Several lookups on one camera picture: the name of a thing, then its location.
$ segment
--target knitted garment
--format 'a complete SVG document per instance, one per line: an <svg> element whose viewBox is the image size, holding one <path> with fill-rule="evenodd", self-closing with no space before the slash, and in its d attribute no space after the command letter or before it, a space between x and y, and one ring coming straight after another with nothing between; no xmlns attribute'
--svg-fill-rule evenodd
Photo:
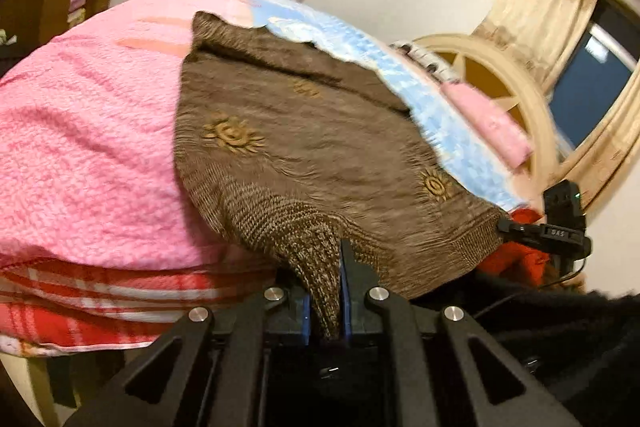
<svg viewBox="0 0 640 427"><path fill-rule="evenodd" d="M336 335L341 238L413 298L500 244L504 213L436 161L377 75L265 28L193 20L174 156L206 223L289 266Z"/></svg>

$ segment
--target round wooden headboard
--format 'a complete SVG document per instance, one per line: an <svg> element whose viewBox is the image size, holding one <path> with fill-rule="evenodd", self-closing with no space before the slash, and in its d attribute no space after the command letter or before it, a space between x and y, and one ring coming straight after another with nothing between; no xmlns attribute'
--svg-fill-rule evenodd
<svg viewBox="0 0 640 427"><path fill-rule="evenodd" d="M542 91L529 73L478 37L441 34L414 42L442 56L469 84L510 113L533 145L528 168L534 187L542 192L552 185L558 169L556 126Z"/></svg>

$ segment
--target metal bolt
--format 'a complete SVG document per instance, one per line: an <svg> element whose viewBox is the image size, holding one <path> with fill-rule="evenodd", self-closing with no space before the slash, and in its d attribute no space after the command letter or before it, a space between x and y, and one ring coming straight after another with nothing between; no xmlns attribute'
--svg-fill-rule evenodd
<svg viewBox="0 0 640 427"><path fill-rule="evenodd" d="M198 307L189 311L189 320L191 322L203 322L209 317L209 311L206 308Z"/></svg>
<svg viewBox="0 0 640 427"><path fill-rule="evenodd" d="M282 288L278 288L277 286L273 286L271 288L267 288L264 291L264 298L268 301L277 302L284 297L284 290Z"/></svg>
<svg viewBox="0 0 640 427"><path fill-rule="evenodd" d="M389 298L389 290L382 286L376 286L369 290L369 297L374 301L385 301Z"/></svg>
<svg viewBox="0 0 640 427"><path fill-rule="evenodd" d="M448 306L444 310L444 316L450 321L458 322L465 317L465 312L457 306Z"/></svg>

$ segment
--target red and white checkered fabric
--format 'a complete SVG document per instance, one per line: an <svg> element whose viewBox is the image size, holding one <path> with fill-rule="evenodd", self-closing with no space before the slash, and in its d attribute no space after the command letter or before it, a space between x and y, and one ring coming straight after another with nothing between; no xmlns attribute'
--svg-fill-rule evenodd
<svg viewBox="0 0 640 427"><path fill-rule="evenodd" d="M0 274L0 351L20 357L153 342L194 306L237 304L273 282L268 261L133 271L43 261Z"/></svg>

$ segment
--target brown curtain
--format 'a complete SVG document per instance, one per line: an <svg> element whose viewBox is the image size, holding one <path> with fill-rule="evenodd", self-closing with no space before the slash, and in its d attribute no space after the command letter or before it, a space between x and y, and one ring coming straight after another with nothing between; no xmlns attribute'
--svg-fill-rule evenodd
<svg viewBox="0 0 640 427"><path fill-rule="evenodd" d="M639 114L640 64L596 129L556 172L556 181L568 178L578 184L582 206L588 212L638 149Z"/></svg>
<svg viewBox="0 0 640 427"><path fill-rule="evenodd" d="M494 42L549 92L598 0L497 0L474 35Z"/></svg>

